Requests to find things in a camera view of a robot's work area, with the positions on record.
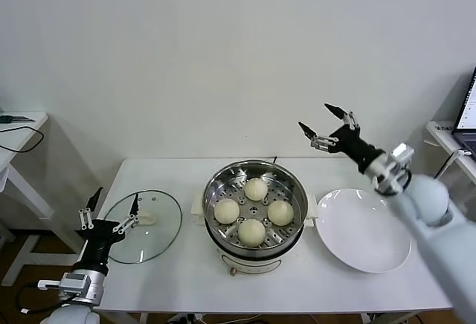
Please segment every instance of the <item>wooden floor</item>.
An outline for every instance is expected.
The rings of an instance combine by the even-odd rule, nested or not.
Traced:
[[[0,277],[3,278],[11,262],[15,258],[19,249],[27,236],[17,236],[12,244],[6,244],[0,250]],[[56,236],[42,236],[35,248],[36,252],[44,253],[71,253],[66,245],[64,245]],[[18,313],[14,306],[15,293],[19,287],[26,282],[34,282],[39,279],[58,280],[62,274],[68,270],[67,267],[54,266],[26,266],[20,273],[19,278],[13,287],[0,287],[0,312],[3,313],[7,323],[14,324],[37,324],[47,317],[49,314],[24,315]],[[38,291],[26,290],[22,295],[22,304],[30,308],[41,308],[53,305],[57,302],[56,291]],[[150,314],[147,321],[148,324],[165,324],[167,319],[174,314]],[[207,315],[204,321],[207,324],[219,324],[229,320],[236,320],[250,316],[245,315]],[[454,318],[450,311],[428,311],[421,313],[420,317],[424,324],[461,324],[459,320]],[[357,314],[330,314],[330,315],[314,315],[319,324],[361,324],[360,316]],[[101,323],[110,324],[106,318],[101,318]],[[316,324],[316,321],[310,315],[262,315],[256,318],[256,321],[240,321],[239,323],[256,323],[256,324]],[[421,324],[416,317],[409,320],[409,324]]]

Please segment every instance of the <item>stainless steel steamer basket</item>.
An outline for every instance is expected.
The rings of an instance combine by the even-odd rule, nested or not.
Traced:
[[[261,178],[268,184],[262,201],[245,196],[245,184]],[[214,216],[215,204],[230,198],[239,205],[239,218],[233,224],[220,224]],[[291,224],[277,226],[268,218],[268,205],[275,200],[288,201],[295,212]],[[225,251],[242,259],[262,260],[284,254],[299,239],[306,220],[307,196],[299,180],[283,167],[265,161],[242,161],[219,170],[208,181],[203,195],[205,223],[212,239]],[[238,227],[255,218],[266,228],[265,241],[259,247],[246,247],[238,239]]]

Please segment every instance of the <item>laptop screen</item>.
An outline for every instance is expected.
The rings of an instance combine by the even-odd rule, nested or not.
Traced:
[[[464,100],[460,116],[456,122],[456,130],[476,129],[476,69],[473,73],[471,85]]]

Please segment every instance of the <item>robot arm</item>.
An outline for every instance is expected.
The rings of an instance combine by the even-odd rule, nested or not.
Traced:
[[[135,195],[131,210],[120,223],[117,221],[92,220],[91,214],[99,199],[100,188],[89,199],[88,206],[80,210],[81,228],[86,239],[85,246],[71,272],[64,273],[60,281],[40,280],[28,283],[24,288],[38,288],[46,291],[57,289],[60,302],[49,308],[30,310],[19,304],[16,295],[16,306],[24,314],[42,313],[56,309],[44,319],[42,324],[97,324],[99,316],[91,312],[103,298],[103,282],[109,269],[107,262],[111,246],[125,239],[126,234],[139,222],[138,194]]]
[[[416,239],[428,269],[466,323],[476,323],[476,226],[449,198],[441,182],[408,169],[414,150],[400,144],[391,153],[367,144],[350,112],[326,104],[344,125],[322,137],[299,123],[311,146],[329,153],[343,152],[387,197],[393,213]]]

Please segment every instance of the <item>table leg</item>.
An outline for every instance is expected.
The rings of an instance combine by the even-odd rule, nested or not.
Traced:
[[[81,237],[73,229],[69,228],[62,219],[54,215],[53,208],[12,165],[9,165],[8,168],[10,171],[8,179],[31,202],[31,204],[26,204],[28,208],[75,253],[80,253],[84,244]]]
[[[147,319],[149,318],[149,313],[141,313],[141,319],[139,324],[147,324]]]
[[[33,253],[31,252],[39,240],[38,235],[28,236],[21,250],[1,280],[1,285],[11,286],[25,265],[71,266],[77,261],[77,255],[65,253]]]
[[[125,311],[97,311],[100,315],[110,320],[114,324],[139,324]]]
[[[0,222],[0,236],[7,242],[15,241],[15,236]]]
[[[406,311],[399,313],[384,313],[370,322],[370,324],[400,324],[421,313],[420,311]]]

